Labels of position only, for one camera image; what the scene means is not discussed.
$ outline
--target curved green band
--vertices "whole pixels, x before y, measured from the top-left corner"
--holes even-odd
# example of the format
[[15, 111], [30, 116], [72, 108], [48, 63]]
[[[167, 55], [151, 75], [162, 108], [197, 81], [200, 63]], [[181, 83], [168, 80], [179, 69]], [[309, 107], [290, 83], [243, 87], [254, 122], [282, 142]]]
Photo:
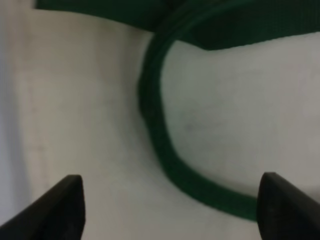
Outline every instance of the curved green band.
[[139, 107], [165, 174], [184, 193], [218, 210], [256, 220], [256, 199], [226, 189], [195, 172], [178, 156], [170, 139], [161, 99], [161, 71], [175, 40], [207, 18], [243, 5], [243, 0], [188, 1], [169, 17], [152, 39], [139, 81]]

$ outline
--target green object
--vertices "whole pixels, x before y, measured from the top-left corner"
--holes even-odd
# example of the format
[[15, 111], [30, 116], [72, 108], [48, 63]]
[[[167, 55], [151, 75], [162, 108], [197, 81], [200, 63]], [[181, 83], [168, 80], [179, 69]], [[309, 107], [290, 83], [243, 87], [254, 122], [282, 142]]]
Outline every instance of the green object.
[[210, 50], [316, 32], [319, 0], [38, 0], [37, 7], [109, 18], [156, 32], [139, 82], [139, 106], [159, 162], [192, 198], [226, 213], [256, 220], [254, 197], [228, 190], [195, 172], [175, 151], [161, 99], [161, 69], [175, 40]]

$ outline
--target green strap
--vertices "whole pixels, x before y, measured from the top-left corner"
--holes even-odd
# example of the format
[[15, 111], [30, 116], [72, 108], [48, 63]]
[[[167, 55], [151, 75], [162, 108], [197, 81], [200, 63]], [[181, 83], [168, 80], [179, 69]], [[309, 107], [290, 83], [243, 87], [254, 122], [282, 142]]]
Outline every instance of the green strap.
[[162, 66], [172, 44], [208, 17], [238, 7], [244, 1], [187, 2], [170, 16], [152, 39], [139, 82], [139, 106], [155, 152], [165, 174], [183, 192], [218, 210], [249, 220], [256, 219], [254, 197], [226, 189], [191, 169], [175, 151], [166, 126], [161, 99]]
[[226, 213], [256, 220], [254, 197], [204, 178], [178, 156], [164, 116], [162, 66], [178, 39], [217, 50], [319, 31], [319, 0], [38, 0], [37, 7], [106, 17], [149, 31], [157, 29], [145, 55], [138, 96], [165, 174], [192, 198]]

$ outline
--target white surface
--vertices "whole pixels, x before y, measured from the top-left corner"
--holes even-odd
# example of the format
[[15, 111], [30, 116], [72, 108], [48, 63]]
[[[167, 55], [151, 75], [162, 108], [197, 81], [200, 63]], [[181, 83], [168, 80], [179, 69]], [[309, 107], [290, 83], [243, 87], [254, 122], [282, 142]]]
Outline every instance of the white surface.
[[[260, 239], [254, 223], [193, 201], [157, 165], [136, 101], [150, 33], [10, 3], [34, 198], [81, 174], [85, 240]], [[276, 171], [317, 197], [319, 43], [318, 33], [214, 52], [176, 43], [162, 88], [180, 155], [242, 192]]]
[[0, 225], [30, 203], [0, 2]]

